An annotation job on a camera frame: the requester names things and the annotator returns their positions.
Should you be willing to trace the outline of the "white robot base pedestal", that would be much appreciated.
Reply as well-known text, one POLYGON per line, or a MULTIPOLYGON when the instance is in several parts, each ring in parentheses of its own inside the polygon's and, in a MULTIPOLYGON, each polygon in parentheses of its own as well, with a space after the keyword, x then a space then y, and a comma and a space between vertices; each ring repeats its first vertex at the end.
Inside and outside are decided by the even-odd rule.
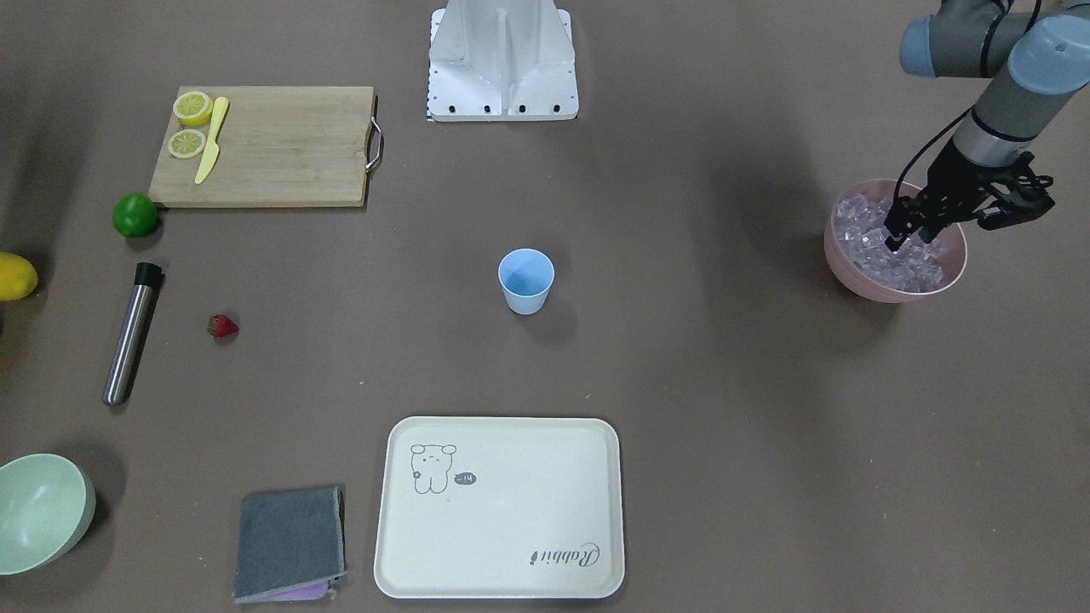
POLYGON ((553 1, 449 1, 429 19, 434 122, 576 119, 571 15, 553 1))

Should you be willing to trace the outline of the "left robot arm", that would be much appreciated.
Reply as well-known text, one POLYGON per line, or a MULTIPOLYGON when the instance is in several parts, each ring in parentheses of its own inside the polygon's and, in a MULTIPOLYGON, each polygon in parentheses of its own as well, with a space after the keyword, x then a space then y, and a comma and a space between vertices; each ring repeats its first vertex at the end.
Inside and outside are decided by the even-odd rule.
POLYGON ((892 252, 954 224, 995 230, 1039 220, 1054 205, 1029 144, 1089 81, 1087 3, 1013 12, 1009 1, 943 1, 904 31, 904 72, 984 79, 978 99, 938 132, 944 146, 915 197, 895 191, 885 218, 892 252))

